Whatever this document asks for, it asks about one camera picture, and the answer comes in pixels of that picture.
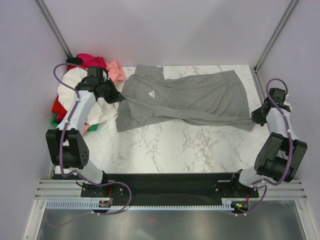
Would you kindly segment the grey t shirt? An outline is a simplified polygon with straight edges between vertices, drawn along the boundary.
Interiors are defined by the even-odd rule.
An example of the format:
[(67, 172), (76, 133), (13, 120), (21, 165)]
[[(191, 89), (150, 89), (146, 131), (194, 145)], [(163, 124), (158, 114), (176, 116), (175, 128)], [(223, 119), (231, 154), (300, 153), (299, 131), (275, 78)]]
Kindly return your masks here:
[(255, 126), (245, 87), (233, 70), (166, 79), (162, 67), (138, 65), (121, 93), (118, 132), (174, 119), (248, 132)]

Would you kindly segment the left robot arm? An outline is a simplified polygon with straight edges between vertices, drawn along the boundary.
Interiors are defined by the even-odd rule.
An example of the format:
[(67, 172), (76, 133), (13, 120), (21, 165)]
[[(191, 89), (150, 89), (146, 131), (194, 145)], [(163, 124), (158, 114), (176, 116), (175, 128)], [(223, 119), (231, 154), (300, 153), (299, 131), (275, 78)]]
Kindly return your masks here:
[(86, 72), (86, 77), (76, 87), (57, 79), (74, 92), (74, 98), (61, 123), (55, 129), (49, 129), (45, 138), (51, 162), (60, 168), (62, 177), (78, 176), (92, 185), (95, 194), (104, 197), (109, 193), (110, 185), (104, 171), (90, 161), (89, 148), (83, 138), (84, 126), (98, 99), (114, 104), (125, 97), (117, 90), (105, 68), (90, 66)]

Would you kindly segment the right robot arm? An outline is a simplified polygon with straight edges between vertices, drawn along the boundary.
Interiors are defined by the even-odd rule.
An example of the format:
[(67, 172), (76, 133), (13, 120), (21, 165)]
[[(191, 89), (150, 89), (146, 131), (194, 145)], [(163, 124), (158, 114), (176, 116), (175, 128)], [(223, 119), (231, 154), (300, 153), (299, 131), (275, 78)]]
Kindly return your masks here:
[(233, 196), (240, 197), (247, 187), (254, 188), (262, 182), (273, 186), (289, 183), (296, 175), (308, 146), (298, 140), (292, 129), (287, 92), (287, 89), (271, 88), (261, 107), (251, 113), (255, 124), (268, 125), (270, 135), (253, 167), (238, 171), (238, 179), (229, 184)]

